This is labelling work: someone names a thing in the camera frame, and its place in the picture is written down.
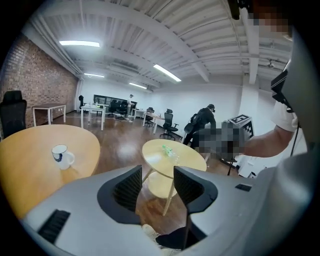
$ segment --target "red brick wall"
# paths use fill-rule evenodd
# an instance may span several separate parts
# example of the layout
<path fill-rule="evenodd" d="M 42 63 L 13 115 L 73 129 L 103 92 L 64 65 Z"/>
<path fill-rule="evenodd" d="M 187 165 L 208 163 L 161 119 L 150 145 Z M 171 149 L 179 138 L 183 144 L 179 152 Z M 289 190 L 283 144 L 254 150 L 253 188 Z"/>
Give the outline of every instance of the red brick wall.
<path fill-rule="evenodd" d="M 77 83 L 78 78 L 21 34 L 8 53 L 1 72 L 0 101 L 6 91 L 20 90 L 27 101 L 25 121 L 29 128 L 34 125 L 34 105 L 63 103 L 67 113 L 73 111 Z M 58 109 L 53 110 L 53 118 L 62 114 Z M 35 119 L 37 125 L 47 122 L 47 111 L 36 110 Z"/>

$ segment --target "white wall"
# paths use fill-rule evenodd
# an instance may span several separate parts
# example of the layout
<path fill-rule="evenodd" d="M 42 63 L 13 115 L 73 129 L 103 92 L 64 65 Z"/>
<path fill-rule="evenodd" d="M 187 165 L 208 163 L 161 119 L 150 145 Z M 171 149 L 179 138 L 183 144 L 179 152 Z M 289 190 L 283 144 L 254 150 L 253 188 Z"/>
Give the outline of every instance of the white wall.
<path fill-rule="evenodd" d="M 183 136 L 184 128 L 193 114 L 198 113 L 209 104 L 214 104 L 215 121 L 222 122 L 235 117 L 239 112 L 241 99 L 240 86 L 196 86 L 184 89 L 156 90 L 149 99 L 148 107 L 153 107 L 154 113 L 163 115 L 167 109 L 173 111 L 172 123 L 179 124 L 177 134 Z"/>
<path fill-rule="evenodd" d="M 148 108 L 148 96 L 150 93 L 135 88 L 132 85 L 122 85 L 116 82 L 110 82 L 103 78 L 85 78 L 83 81 L 80 95 L 83 96 L 84 103 L 91 103 L 94 95 L 102 95 L 127 100 L 132 94 L 132 101 L 137 102 L 137 108 Z"/>

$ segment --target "black jacket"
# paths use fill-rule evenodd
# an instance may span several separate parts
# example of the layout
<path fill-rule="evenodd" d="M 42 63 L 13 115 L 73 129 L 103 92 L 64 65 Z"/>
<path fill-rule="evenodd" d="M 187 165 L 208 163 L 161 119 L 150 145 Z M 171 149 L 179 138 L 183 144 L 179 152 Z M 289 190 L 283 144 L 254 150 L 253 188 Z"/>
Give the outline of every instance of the black jacket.
<path fill-rule="evenodd" d="M 197 126 L 200 129 L 205 128 L 205 125 L 208 123 L 211 124 L 211 128 L 216 128 L 215 116 L 209 108 L 205 107 L 200 109 L 198 115 L 200 116 L 200 120 L 198 121 Z"/>

